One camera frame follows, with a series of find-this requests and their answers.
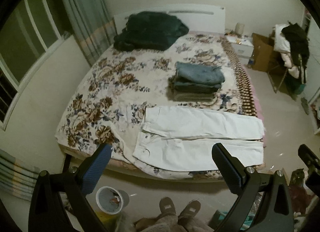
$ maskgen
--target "slipper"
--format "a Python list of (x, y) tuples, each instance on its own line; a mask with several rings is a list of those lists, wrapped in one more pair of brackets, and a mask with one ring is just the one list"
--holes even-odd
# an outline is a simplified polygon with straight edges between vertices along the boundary
[(201, 208), (201, 203), (197, 200), (192, 200), (180, 213), (179, 217), (185, 217), (185, 216), (194, 217), (195, 215), (197, 215), (200, 208)]
[(169, 197), (165, 197), (161, 199), (159, 203), (159, 207), (162, 214), (163, 213), (176, 214), (176, 209), (174, 207), (172, 199), (170, 199)]

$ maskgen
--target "metal screw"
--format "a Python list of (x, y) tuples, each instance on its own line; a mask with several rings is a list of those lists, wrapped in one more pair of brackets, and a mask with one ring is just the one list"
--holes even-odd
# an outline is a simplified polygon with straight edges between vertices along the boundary
[(78, 170), (78, 167), (76, 167), (76, 166), (72, 166), (69, 168), (69, 172), (72, 174), (74, 174), (77, 170)]
[(44, 177), (47, 175), (47, 171), (41, 171), (41, 173), (39, 174), (41, 177)]
[(250, 166), (250, 167), (247, 167), (247, 171), (248, 171), (250, 174), (252, 174), (252, 173), (254, 173), (255, 169)]
[(278, 171), (277, 171), (277, 175), (279, 175), (279, 176), (281, 177), (281, 176), (283, 176), (283, 172), (280, 171), (280, 170), (278, 170)]

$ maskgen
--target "white jeans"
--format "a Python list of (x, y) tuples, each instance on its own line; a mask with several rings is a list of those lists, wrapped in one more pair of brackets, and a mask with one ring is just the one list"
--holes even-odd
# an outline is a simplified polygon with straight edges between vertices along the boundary
[(211, 150), (222, 143), (244, 166), (259, 165), (263, 143), (243, 139), (263, 135), (256, 117), (180, 106), (147, 108), (133, 156), (170, 171), (217, 170)]

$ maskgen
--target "white headboard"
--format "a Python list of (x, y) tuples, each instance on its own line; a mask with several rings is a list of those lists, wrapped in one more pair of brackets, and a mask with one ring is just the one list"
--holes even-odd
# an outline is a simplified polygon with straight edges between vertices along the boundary
[(141, 11), (158, 11), (178, 17), (190, 31), (224, 34), (226, 10), (223, 7), (201, 4), (170, 4), (164, 7), (129, 11), (114, 16), (117, 33), (120, 34), (128, 17)]

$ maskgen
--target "floor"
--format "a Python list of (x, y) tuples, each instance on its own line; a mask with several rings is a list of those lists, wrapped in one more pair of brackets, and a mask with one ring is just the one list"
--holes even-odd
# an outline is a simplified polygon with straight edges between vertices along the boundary
[[(303, 111), (300, 100), (294, 101), (282, 92), (275, 94), (266, 73), (254, 70), (248, 72), (262, 107), (266, 128), (266, 168), (263, 172), (284, 168), (290, 177), (293, 170), (305, 167), (297, 154), (300, 144), (306, 144), (316, 155), (320, 155), (320, 137), (313, 134), (311, 120)], [(95, 210), (99, 210), (95, 194), (102, 186), (122, 189), (130, 195), (130, 203), (125, 212), (133, 221), (157, 216), (160, 213), (159, 201), (165, 196), (173, 199), (177, 212), (190, 200), (199, 200), (202, 207), (198, 217), (204, 221), (209, 221), (217, 209), (229, 210), (236, 200), (236, 196), (230, 193), (224, 182), (168, 182), (136, 178), (107, 170), (94, 192), (87, 196)]]

